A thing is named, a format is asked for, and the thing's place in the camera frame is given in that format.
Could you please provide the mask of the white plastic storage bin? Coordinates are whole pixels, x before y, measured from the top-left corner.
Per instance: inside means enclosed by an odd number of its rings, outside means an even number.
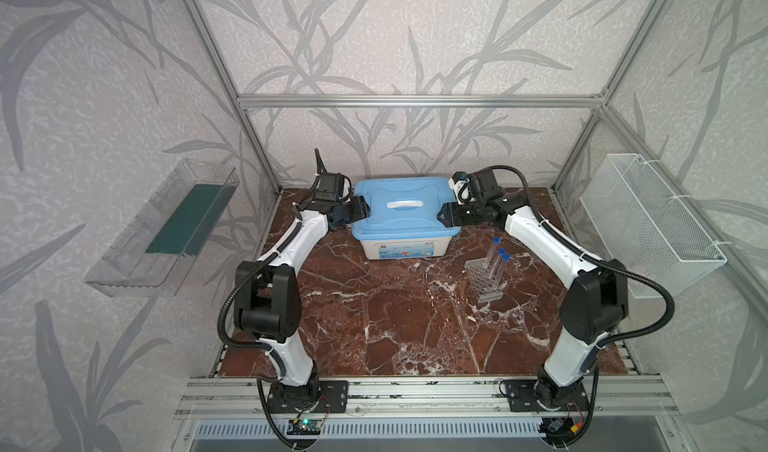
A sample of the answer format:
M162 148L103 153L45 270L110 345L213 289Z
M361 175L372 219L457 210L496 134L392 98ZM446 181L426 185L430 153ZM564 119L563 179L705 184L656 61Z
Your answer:
M369 260L400 260L444 256L451 237L408 240L362 240L360 244Z

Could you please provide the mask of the clear acrylic test tube rack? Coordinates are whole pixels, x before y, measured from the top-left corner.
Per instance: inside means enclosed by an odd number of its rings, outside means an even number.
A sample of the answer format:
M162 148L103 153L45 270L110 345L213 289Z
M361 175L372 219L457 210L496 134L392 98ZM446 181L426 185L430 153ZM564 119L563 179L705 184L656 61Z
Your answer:
M484 259L470 260L465 263L465 274L469 279L471 291L480 303L488 303L502 297L502 284L495 285L489 279L489 272L484 270Z

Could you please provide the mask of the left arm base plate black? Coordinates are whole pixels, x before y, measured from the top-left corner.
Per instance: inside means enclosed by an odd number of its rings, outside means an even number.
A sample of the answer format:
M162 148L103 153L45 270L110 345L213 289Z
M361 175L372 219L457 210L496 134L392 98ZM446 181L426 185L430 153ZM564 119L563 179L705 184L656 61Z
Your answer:
M349 386L344 380L320 380L299 387L276 383L270 386L266 403L272 414L343 414L347 410Z

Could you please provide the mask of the blue plastic bin lid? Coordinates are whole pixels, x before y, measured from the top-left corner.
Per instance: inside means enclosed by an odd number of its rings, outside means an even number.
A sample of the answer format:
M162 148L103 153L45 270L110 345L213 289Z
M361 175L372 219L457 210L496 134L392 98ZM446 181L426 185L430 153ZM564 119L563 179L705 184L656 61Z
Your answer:
M370 208L366 219L352 225L359 241L435 239L460 232L459 227L447 227L437 218L445 204L456 203L446 178L365 180L356 184L354 194Z

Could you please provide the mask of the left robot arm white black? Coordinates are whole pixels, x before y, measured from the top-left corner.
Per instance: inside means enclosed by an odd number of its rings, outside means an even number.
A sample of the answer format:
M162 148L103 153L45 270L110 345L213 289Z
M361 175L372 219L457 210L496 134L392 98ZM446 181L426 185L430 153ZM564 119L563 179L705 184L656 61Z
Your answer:
M218 338L227 348L264 353L275 370L271 383L311 397L317 394L317 373L299 334L298 275L323 238L370 214L365 199L353 194L349 178L329 172L318 150L314 156L314 181L292 205L291 226L268 252L238 266L234 289L216 323Z

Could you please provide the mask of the blue capped test tube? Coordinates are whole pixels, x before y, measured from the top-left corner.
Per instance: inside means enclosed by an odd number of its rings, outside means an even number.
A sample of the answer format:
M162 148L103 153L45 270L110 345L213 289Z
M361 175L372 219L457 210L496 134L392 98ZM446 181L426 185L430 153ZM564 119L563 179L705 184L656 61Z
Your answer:
M506 271L506 269L508 267L510 259L511 259L511 256L509 254L505 254L501 258L501 260L500 260L500 262L499 262L499 264L497 266L495 276L494 276L494 283L495 283L496 286L498 286L502 282L502 279L504 277L504 274L505 274L505 271Z
M489 246L483 266L486 272L490 272L500 250L501 238L494 237Z
M498 251L498 255L494 258L489 268L489 279L492 282L496 282L501 274L501 269L505 261L506 251L501 248Z

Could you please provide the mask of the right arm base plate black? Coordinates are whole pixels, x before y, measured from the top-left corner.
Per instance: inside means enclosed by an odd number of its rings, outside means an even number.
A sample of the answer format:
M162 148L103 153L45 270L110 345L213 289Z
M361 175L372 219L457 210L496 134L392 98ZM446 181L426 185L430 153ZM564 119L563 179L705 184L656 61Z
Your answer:
M582 379L567 387L538 379L505 380L501 391L511 412L565 412L568 406L585 412L589 408L589 394Z

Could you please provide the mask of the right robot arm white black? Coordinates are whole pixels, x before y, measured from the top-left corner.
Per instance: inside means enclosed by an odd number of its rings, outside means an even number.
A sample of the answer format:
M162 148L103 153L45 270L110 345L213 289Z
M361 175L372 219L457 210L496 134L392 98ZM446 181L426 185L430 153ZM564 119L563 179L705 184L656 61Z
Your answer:
M448 184L453 202L437 215L447 227L492 225L523 244L560 279L567 293L558 316L561 332L537 373L535 397L546 410L564 407L588 373L596 372L601 350L616 341L644 337L664 328L673 318L675 302L659 283L628 271L617 261L588 252L553 226L537 210L526 181L516 195L496 180L499 166L474 173L456 172ZM663 299L665 308L652 324L617 332L628 316L628 284L644 285Z

